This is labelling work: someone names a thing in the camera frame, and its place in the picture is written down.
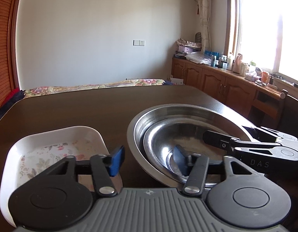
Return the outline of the large steel bowl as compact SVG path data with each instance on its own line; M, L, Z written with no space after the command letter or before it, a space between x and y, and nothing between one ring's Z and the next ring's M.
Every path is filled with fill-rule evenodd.
M244 126L225 112L188 104L164 104L136 115L128 126L127 141L144 171L164 185L180 189L187 177L173 161L176 145L182 146L189 154L204 154L211 160L221 160L227 153L205 144L205 131L252 140Z

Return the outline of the wooden cabinet row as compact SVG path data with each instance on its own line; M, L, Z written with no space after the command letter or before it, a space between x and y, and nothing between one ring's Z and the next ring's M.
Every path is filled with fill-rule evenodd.
M281 92L261 86L227 70L173 57L171 76L180 78L218 100L258 126L276 129Z

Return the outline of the small steel bowl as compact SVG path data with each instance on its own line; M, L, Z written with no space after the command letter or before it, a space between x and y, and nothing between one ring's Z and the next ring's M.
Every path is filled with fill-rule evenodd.
M205 131L230 134L207 120L172 117L151 124L144 131L140 144L148 161L157 170L172 180L184 184L187 177L182 175L173 160L173 149L176 145L182 146L189 154L204 154L212 160L221 160L226 154L225 150L204 143Z

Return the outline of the left floral square plate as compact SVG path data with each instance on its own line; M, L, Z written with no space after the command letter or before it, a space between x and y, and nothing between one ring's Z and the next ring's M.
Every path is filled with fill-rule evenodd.
M96 195L90 158L108 155L101 134L73 126L26 136L9 150L0 187L0 210L18 231L74 231L102 208L120 203L122 179L112 177L117 195Z

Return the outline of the floral bed quilt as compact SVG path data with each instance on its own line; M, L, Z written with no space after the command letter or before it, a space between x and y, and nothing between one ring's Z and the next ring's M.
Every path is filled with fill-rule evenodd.
M106 84L87 84L87 85L77 85L77 86L39 86L33 89L24 90L24 97L30 98L30 97L36 97L36 96L67 93L67 92L74 92L74 91L110 89L110 88L117 88L117 87L156 86L156 85L172 85L172 82L165 81L162 79L157 79L157 78L141 78L141 79L124 80L124 81L106 83Z

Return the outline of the stack of books and papers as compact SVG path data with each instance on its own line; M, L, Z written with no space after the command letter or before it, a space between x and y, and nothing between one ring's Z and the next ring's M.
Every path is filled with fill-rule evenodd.
M179 59L186 59L186 55L193 52L200 52L202 50L202 36L201 32L195 34L195 41L188 41L182 38L176 40L177 50L174 57Z

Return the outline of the red folded cloth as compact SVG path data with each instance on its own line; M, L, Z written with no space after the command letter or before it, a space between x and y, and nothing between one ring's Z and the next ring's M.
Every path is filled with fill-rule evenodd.
M15 89L13 89L4 99L4 101L1 104L1 107L4 106L4 104L6 104L15 94L17 94L18 92L20 92L20 89L17 87Z

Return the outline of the dark blue folded cloth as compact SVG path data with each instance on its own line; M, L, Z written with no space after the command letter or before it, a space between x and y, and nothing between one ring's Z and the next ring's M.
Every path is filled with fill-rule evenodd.
M18 101L22 100L24 98L24 91L18 91L15 93L9 100L7 100L2 107L0 107L0 120L3 118L3 116L7 113L9 109Z

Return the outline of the patterned curtain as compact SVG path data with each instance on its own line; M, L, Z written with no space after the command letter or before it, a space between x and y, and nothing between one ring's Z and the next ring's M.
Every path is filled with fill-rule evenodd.
M210 17L211 17L211 0L197 0L200 17L200 29L202 37L203 52L210 51Z

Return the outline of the wooden headboard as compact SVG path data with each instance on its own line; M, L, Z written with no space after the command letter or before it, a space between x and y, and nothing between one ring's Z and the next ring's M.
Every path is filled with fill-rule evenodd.
M15 57L15 30L19 0L0 0L0 107L19 86Z

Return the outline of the white wall switch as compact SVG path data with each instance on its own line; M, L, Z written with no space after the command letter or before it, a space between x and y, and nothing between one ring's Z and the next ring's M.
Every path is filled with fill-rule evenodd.
M144 40L133 40L133 46L145 46L145 41Z

